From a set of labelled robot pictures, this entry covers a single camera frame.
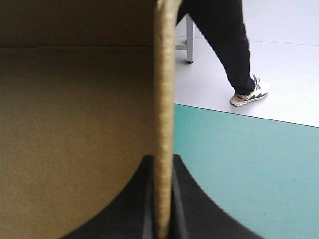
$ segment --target shoe lace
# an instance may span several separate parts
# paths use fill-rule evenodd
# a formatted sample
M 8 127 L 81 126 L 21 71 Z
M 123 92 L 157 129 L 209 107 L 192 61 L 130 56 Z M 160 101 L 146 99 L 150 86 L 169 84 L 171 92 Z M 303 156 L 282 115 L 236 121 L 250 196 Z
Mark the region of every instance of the shoe lace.
M 257 78 L 254 74 L 253 74 L 253 77 L 254 77 L 254 82 L 255 82 L 255 89 L 260 89 L 260 85 L 259 85 L 259 82 L 260 82 L 260 78 Z

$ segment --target brown cardboard surface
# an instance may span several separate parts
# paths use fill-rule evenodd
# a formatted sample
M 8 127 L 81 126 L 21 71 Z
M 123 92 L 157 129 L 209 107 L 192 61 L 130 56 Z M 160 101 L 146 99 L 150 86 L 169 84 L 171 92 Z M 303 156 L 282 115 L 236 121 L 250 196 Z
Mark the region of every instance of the brown cardboard surface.
M 0 46 L 151 46 L 155 0 L 2 0 Z
M 0 238 L 86 222 L 153 137 L 151 49 L 0 50 Z

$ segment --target shoe sole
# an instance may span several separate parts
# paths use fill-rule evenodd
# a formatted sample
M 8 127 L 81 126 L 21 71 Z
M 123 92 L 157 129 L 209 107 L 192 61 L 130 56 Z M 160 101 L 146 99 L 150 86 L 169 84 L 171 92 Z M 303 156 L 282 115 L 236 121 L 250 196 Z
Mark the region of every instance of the shoe sole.
M 268 93 L 269 93 L 269 92 L 267 92 L 267 93 L 266 93 L 265 95 L 263 95 L 262 97 L 258 97 L 258 98 L 254 98 L 254 99 L 252 99 L 252 100 L 242 101 L 242 102 L 239 102 L 239 101 L 236 101 L 236 100 L 235 100 L 235 102 L 232 102 L 232 99 L 234 98 L 234 97 L 232 97 L 229 102 L 230 102 L 230 104 L 232 104 L 232 105 L 235 106 L 235 107 L 244 106 L 244 105 L 246 105 L 246 104 L 248 104 L 248 103 L 250 103 L 250 102 L 262 100 L 263 98 L 265 98 L 265 97 L 268 95 Z

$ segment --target floor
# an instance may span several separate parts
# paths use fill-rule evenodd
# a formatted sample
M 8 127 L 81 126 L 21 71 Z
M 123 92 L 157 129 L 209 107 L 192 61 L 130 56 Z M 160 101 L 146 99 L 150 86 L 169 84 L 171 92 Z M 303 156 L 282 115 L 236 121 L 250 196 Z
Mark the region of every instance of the floor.
M 319 2 L 307 3 L 243 0 L 251 71 L 271 84 L 265 100 L 239 108 L 229 104 L 233 89 L 196 28 L 194 63 L 186 63 L 186 51 L 176 51 L 175 102 L 319 127 Z M 186 36 L 185 19 L 176 34 L 178 38 Z
M 319 238 L 318 138 L 319 128 L 175 106 L 175 153 L 219 206 L 267 239 Z
M 225 71 L 196 29 L 194 63 L 176 51 L 174 152 L 248 228 L 267 239 L 318 239 L 319 1 L 243 4 L 252 73 L 271 91 L 231 106 Z

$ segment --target chair leg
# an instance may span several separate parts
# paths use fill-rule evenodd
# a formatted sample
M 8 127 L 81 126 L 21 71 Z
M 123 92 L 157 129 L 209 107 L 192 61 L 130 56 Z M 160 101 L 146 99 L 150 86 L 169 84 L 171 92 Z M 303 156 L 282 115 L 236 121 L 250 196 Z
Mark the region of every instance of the chair leg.
M 186 25 L 187 25 L 187 62 L 189 64 L 194 62 L 194 22 L 189 16 L 186 15 Z

